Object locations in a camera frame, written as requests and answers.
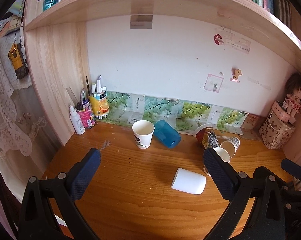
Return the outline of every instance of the white wall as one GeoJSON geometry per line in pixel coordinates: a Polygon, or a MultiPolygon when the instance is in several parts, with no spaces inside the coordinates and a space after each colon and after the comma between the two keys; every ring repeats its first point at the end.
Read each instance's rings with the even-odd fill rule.
{"type": "Polygon", "coordinates": [[[266,116],[273,101],[282,99],[284,84],[295,69],[238,33],[251,41],[249,54],[216,45],[216,28],[159,15],[153,16],[152,29],[130,29],[130,16],[89,21],[92,80],[102,75],[102,85],[108,90],[211,103],[266,116]],[[232,67],[242,70],[240,83],[230,81],[232,67]],[[224,73],[220,92],[204,90],[208,73],[218,76],[219,72],[224,73]]]}

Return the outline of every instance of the desk surface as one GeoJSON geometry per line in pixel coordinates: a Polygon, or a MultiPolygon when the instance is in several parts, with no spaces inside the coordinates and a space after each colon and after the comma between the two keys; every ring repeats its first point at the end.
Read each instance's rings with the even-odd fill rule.
{"type": "MultiPolygon", "coordinates": [[[[216,132],[222,136],[233,134],[216,132]]],[[[203,239],[228,205],[212,179],[203,172],[203,150],[196,138],[181,135],[172,150],[153,137],[148,149],[136,147],[131,128],[98,122],[83,135],[74,134],[51,161],[44,177],[54,178],[81,161],[90,148],[100,149],[101,164],[83,198],[76,201],[86,221],[102,240],[203,239]],[[207,178],[204,192],[192,195],[171,189],[181,167],[207,178]]],[[[241,139],[231,165],[250,177],[265,166],[285,181],[292,177],[281,170],[281,150],[268,150],[260,141],[241,139]]],[[[250,199],[233,235],[241,232],[253,200],[250,199]]],[[[53,209],[60,215],[56,206],[53,209]]]]}

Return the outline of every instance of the stuffed doll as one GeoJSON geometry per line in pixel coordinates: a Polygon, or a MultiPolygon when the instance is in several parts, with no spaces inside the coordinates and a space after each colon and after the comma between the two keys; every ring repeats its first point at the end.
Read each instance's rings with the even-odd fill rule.
{"type": "Polygon", "coordinates": [[[301,74],[294,73],[285,84],[285,101],[287,103],[286,112],[294,118],[301,109],[301,74]]]}

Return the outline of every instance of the blue gripper pad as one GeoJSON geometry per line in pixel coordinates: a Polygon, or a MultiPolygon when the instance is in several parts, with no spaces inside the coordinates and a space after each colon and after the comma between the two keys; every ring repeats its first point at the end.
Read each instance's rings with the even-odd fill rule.
{"type": "Polygon", "coordinates": [[[295,162],[288,159],[283,159],[280,166],[284,171],[287,171],[296,179],[301,179],[301,166],[299,166],[295,162]]]}
{"type": "Polygon", "coordinates": [[[82,198],[99,165],[100,151],[91,148],[82,161],[70,169],[65,187],[72,201],[82,198]]]}
{"type": "Polygon", "coordinates": [[[236,171],[213,148],[204,151],[203,160],[223,199],[232,201],[238,188],[236,171]]]}

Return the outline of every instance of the blue cup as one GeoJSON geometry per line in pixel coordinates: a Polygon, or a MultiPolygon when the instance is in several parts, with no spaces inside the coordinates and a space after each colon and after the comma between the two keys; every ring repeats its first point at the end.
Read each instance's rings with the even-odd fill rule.
{"type": "Polygon", "coordinates": [[[179,133],[165,120],[155,123],[154,135],[168,148],[174,148],[181,140],[179,133]]]}

